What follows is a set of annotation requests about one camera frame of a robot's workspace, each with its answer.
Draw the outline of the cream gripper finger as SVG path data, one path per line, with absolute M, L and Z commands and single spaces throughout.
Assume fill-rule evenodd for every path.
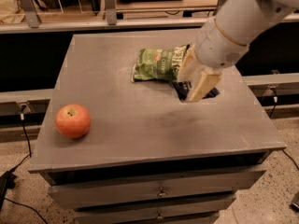
M 186 74 L 185 80 L 191 82 L 186 102 L 193 103 L 202 100 L 220 82 L 221 70 L 193 69 Z
M 193 81 L 201 67 L 202 64 L 195 52 L 195 45 L 192 45 L 188 48 L 183 63 L 178 70 L 177 81 Z

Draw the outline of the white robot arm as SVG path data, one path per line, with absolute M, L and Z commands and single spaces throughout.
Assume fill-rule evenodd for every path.
M 250 43 L 299 8 L 299 0 L 227 0 L 198 30 L 173 86 L 180 101 L 198 102 L 234 66 Z

